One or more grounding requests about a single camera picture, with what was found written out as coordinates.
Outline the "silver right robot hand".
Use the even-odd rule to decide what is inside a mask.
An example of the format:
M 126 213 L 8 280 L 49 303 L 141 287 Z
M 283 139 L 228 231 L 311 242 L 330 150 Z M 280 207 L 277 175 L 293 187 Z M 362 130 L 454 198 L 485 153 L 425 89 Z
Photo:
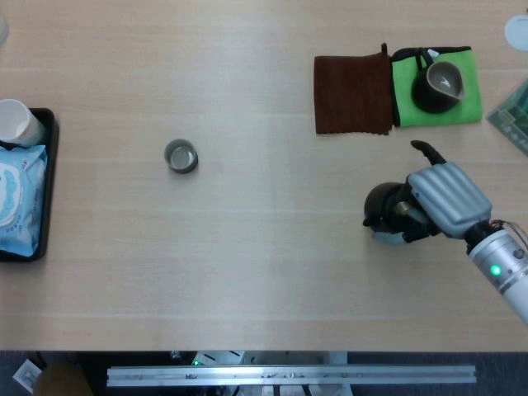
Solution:
M 402 183 L 385 182 L 370 191 L 363 225 L 374 238 L 404 245 L 442 233 L 464 240 L 470 250 L 494 233 L 492 204 L 467 174 L 429 143 L 413 140 L 411 146 L 430 165 Z

